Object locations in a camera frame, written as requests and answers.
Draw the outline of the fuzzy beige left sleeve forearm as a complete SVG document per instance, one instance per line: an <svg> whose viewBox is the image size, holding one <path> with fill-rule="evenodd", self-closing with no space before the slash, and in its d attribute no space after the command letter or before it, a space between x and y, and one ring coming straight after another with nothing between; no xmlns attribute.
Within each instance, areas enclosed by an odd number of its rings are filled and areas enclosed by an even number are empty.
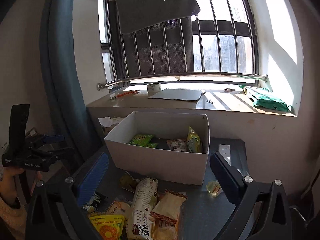
<svg viewBox="0 0 320 240"><path fill-rule="evenodd" d="M18 198L8 205L1 198L1 239L25 239L27 212Z"/></svg>

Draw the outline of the person's left hand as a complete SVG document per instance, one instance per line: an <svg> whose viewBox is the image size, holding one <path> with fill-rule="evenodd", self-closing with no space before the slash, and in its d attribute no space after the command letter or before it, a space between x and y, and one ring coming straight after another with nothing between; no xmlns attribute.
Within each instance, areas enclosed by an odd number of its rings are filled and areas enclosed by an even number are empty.
<svg viewBox="0 0 320 240"><path fill-rule="evenodd" d="M1 198L8 204L13 205L17 198L15 176L25 170L19 167L5 167L1 179Z"/></svg>

